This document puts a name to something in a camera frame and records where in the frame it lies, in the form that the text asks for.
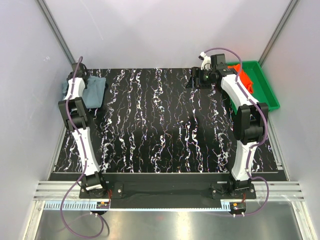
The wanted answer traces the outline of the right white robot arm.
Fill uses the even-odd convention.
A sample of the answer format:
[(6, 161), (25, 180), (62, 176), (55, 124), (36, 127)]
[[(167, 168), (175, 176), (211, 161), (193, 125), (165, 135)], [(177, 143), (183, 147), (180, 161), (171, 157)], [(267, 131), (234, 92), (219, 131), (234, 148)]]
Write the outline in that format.
[(242, 69), (228, 67), (223, 53), (208, 56), (201, 52), (199, 59), (202, 64), (192, 67), (186, 87), (209, 89), (217, 84), (237, 108), (233, 121), (237, 141), (235, 162), (226, 185), (221, 188), (222, 194), (236, 199), (250, 190), (254, 155), (268, 135), (269, 106), (252, 96), (240, 78)]

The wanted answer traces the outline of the left aluminium frame post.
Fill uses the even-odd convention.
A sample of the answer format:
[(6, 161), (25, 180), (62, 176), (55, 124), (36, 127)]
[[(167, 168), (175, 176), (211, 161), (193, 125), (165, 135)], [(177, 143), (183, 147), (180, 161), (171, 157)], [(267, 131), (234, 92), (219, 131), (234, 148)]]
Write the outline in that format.
[(57, 40), (62, 52), (64, 53), (65, 57), (67, 58), (69, 64), (72, 66), (76, 64), (78, 61), (74, 58), (65, 38), (60, 31), (60, 28), (49, 8), (45, 0), (35, 0), (37, 3), (40, 11), (42, 12), (49, 28), (51, 29), (55, 39)]

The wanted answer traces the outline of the green plastic tray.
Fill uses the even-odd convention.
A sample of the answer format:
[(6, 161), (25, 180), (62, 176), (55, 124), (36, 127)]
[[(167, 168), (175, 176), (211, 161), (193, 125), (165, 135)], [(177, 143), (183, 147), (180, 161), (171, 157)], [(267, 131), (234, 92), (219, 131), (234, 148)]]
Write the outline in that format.
[(243, 61), (242, 69), (253, 82), (252, 96), (259, 102), (267, 103), (269, 111), (274, 111), (280, 108), (280, 103), (270, 86), (269, 81), (258, 61)]

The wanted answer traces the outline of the right aluminium frame post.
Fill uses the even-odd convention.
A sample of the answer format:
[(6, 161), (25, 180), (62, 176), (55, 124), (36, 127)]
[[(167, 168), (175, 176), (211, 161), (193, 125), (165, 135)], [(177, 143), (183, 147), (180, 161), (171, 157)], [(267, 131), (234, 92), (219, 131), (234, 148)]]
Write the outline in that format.
[(293, 12), (295, 11), (296, 7), (300, 3), (300, 0), (290, 0), (287, 7), (285, 8), (280, 20), (278, 21), (271, 37), (269, 38), (259, 60), (258, 63), (262, 67), (266, 62), (269, 54), (271, 53), (274, 45), (276, 44), (277, 40), (279, 39), (282, 31), (284, 30), (286, 24), (288, 23), (290, 17), (292, 16)]

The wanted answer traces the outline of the aluminium front rail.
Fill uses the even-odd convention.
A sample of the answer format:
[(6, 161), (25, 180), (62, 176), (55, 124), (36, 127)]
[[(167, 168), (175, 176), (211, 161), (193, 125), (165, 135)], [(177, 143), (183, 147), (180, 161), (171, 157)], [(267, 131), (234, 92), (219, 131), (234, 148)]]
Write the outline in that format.
[(256, 199), (252, 200), (221, 200), (220, 207), (214, 208), (183, 208), (183, 209), (113, 209), (111, 207), (112, 193), (102, 197), (94, 197), (83, 194), (78, 185), (71, 188), (72, 182), (69, 181), (41, 181), (36, 189), (33, 199), (43, 201), (46, 210), (66, 211), (90, 210), (90, 211), (143, 211), (143, 212), (229, 212), (235, 204), (251, 203), (257, 204), (258, 207), (263, 202), (303, 202), (304, 196), (300, 185), (294, 181), (271, 181), (268, 185), (263, 182), (254, 182)]

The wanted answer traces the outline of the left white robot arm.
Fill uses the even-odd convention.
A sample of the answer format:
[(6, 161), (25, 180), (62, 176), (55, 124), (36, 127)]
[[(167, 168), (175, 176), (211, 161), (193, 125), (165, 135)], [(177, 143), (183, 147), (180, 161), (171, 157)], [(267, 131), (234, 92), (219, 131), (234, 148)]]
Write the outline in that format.
[(82, 165), (81, 192), (88, 196), (103, 198), (108, 193), (100, 166), (97, 162), (91, 141), (88, 109), (83, 100), (84, 90), (88, 86), (89, 73), (87, 67), (79, 60), (72, 65), (72, 72), (66, 79), (66, 92), (58, 108), (64, 123), (75, 139)]

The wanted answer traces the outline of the grey-blue t shirt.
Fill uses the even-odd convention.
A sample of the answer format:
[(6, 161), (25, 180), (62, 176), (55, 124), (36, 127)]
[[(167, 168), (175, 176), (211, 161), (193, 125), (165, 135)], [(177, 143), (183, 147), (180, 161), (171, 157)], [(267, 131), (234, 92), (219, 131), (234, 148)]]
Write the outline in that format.
[(58, 102), (59, 108), (64, 107), (67, 100), (70, 108), (77, 102), (86, 109), (100, 108), (106, 87), (105, 77), (90, 76), (87, 81), (81, 77), (71, 77), (62, 85), (63, 99)]

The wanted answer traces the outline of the orange t shirt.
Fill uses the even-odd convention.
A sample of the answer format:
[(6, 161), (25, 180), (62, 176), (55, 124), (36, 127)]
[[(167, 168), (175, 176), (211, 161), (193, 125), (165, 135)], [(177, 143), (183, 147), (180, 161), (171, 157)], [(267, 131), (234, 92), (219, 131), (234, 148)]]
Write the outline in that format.
[[(240, 67), (241, 65), (239, 63), (228, 66), (229, 69), (234, 68), (237, 72), (240, 70)], [(239, 78), (242, 84), (244, 85), (244, 87), (248, 90), (248, 92), (250, 94), (253, 94), (254, 93), (253, 82), (243, 69), (239, 73)]]

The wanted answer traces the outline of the aluminium frame post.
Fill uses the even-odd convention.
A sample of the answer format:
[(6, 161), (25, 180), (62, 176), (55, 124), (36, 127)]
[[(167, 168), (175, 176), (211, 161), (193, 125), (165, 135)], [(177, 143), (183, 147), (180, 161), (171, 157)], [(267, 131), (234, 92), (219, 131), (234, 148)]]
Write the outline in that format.
[(271, 37), (269, 38), (259, 60), (258, 63), (262, 67), (266, 62), (269, 54), (271, 53), (274, 45), (276, 44), (277, 40), (279, 39), (282, 31), (284, 30), (286, 24), (288, 23), (290, 17), (292, 16), (293, 12), (295, 11), (296, 7), (300, 3), (300, 0), (290, 0), (287, 7), (285, 8), (280, 20), (278, 21)]
[(51, 29), (55, 39), (57, 40), (62, 52), (64, 53), (65, 57), (67, 58), (69, 64), (72, 66), (76, 64), (78, 61), (74, 58), (65, 38), (60, 31), (60, 28), (49, 8), (45, 0), (35, 0), (37, 3), (40, 11), (42, 12), (49, 28)]

